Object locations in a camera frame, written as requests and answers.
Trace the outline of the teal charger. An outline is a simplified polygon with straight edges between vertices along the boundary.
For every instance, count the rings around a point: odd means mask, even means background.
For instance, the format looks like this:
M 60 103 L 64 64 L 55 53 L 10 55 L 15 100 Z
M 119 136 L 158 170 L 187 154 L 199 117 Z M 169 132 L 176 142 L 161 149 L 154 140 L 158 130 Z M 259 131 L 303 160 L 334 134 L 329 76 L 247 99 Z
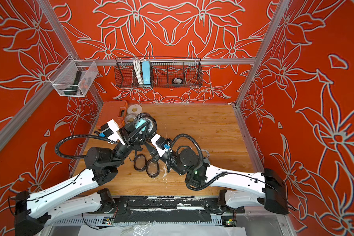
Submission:
M 140 118 L 136 121 L 134 125 L 135 129 L 141 128 L 141 132 L 146 132 L 147 127 L 148 127 L 148 120 L 145 118 Z

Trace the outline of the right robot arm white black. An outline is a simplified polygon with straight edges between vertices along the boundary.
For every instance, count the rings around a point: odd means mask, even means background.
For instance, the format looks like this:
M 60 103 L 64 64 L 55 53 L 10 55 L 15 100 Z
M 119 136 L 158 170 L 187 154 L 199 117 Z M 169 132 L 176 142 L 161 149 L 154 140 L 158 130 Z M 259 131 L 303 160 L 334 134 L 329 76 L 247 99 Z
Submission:
M 289 213 L 285 182 L 272 169 L 262 172 L 239 172 L 216 167 L 190 147 L 182 151 L 171 149 L 162 137 L 146 143 L 155 161 L 163 161 L 168 169 L 185 177 L 185 184 L 192 191 L 208 187 L 221 187 L 218 205 L 231 209 L 263 206 L 269 212 L 281 215 Z

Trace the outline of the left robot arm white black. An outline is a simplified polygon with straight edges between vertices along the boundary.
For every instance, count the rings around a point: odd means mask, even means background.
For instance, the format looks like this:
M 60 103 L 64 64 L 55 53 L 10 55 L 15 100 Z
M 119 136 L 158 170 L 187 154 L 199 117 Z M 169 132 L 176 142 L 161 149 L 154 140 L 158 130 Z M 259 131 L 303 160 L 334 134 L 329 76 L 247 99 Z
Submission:
M 76 214 L 109 213 L 118 207 L 107 188 L 89 196 L 79 194 L 102 186 L 115 178 L 118 168 L 133 151 L 141 151 L 157 131 L 157 123 L 146 118 L 135 119 L 120 128 L 114 120 L 101 127 L 96 135 L 71 135 L 60 140 L 55 153 L 65 159 L 85 161 L 86 168 L 78 175 L 39 192 L 22 191 L 15 201 L 14 226 L 17 236 L 34 236 L 45 225 Z M 115 144 L 114 149 L 92 147 L 86 155 L 67 155 L 60 151 L 65 142 L 77 138 L 97 139 Z

